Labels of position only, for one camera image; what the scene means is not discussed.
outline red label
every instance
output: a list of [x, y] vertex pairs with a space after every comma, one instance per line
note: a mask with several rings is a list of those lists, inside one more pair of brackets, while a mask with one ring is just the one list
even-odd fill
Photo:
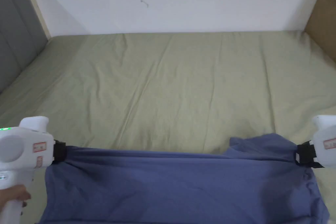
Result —
[[42, 152], [45, 151], [47, 149], [47, 143], [43, 142], [43, 143], [34, 143], [32, 145], [32, 151], [33, 152]]
[[336, 148], [336, 138], [323, 141], [324, 149], [334, 149]]
[[38, 156], [36, 159], [36, 166], [35, 168], [41, 168], [43, 165], [43, 157], [42, 156]]

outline hand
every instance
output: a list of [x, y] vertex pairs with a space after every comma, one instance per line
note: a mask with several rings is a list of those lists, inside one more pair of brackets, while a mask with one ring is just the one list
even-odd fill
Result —
[[5, 204], [13, 199], [25, 201], [31, 199], [31, 195], [27, 192], [24, 185], [15, 185], [13, 187], [0, 190], [0, 212]]

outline white device handle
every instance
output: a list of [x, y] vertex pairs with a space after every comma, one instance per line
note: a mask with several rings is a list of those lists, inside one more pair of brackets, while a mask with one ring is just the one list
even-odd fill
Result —
[[[14, 185], [28, 187], [32, 182], [33, 171], [8, 171], [0, 172], [0, 190]], [[22, 212], [22, 201], [11, 200], [7, 202], [0, 213], [0, 224], [19, 224]]]

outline bed sheet wrinkle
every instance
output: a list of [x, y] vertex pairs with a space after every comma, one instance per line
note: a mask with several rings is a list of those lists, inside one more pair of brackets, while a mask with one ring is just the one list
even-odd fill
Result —
[[261, 34], [259, 36], [259, 43], [260, 43], [259, 44], [260, 54], [262, 56], [262, 61], [263, 61], [264, 69], [265, 69], [266, 85], [267, 85], [268, 97], [269, 97], [269, 111], [270, 111], [272, 129], [273, 129], [273, 132], [277, 132], [276, 121], [275, 121], [276, 118], [274, 116], [274, 106], [273, 106], [272, 92], [271, 92], [271, 87], [270, 87], [269, 78], [268, 78], [267, 59], [266, 59], [266, 56], [265, 56], [265, 51], [264, 51], [264, 46], [263, 46], [263, 38], [262, 38]]

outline fabric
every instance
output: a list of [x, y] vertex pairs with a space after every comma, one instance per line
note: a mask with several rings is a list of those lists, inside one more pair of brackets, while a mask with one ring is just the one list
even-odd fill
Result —
[[0, 93], [42, 51], [47, 38], [30, 0], [0, 0]]
[[[0, 95], [0, 125], [44, 115], [57, 140], [115, 150], [220, 154], [230, 137], [272, 132], [300, 144], [313, 116], [336, 114], [335, 80], [301, 32], [56, 37]], [[336, 219], [336, 170], [314, 172]], [[43, 178], [23, 224], [45, 208]]]
[[223, 155], [68, 148], [47, 168], [41, 223], [326, 223], [314, 173], [276, 134]]

